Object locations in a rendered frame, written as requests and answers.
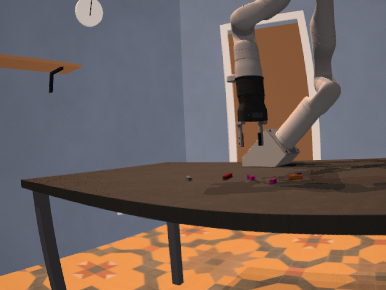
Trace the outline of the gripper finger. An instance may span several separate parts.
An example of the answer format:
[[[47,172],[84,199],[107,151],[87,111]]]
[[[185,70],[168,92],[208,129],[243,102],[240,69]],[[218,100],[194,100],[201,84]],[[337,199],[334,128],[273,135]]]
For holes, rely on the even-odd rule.
[[[257,123],[258,123],[258,146],[264,146],[263,124],[267,124],[267,121],[259,121]]]
[[[242,125],[245,124],[245,121],[236,122],[238,125],[238,143],[239,147],[244,147],[243,133],[242,133]]]

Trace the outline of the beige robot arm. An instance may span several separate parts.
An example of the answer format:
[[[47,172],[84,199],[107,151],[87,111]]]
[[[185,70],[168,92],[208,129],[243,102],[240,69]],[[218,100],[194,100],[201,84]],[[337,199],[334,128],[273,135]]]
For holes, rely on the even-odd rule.
[[[230,23],[235,61],[242,58],[260,60],[255,43],[255,25],[280,13],[290,1],[256,0],[233,12]],[[288,149],[292,149],[300,141],[341,94],[341,87],[332,77],[331,69],[331,59],[336,47],[334,0],[316,0],[310,33],[314,57],[314,88],[317,93],[312,98],[305,97],[276,132],[279,142]]]

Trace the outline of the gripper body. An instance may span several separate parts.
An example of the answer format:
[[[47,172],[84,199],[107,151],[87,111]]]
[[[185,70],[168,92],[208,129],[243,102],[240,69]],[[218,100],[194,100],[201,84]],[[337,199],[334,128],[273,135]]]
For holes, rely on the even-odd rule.
[[[242,58],[235,61],[235,74],[228,75],[227,82],[236,83],[238,122],[268,120],[263,80],[260,60]]]

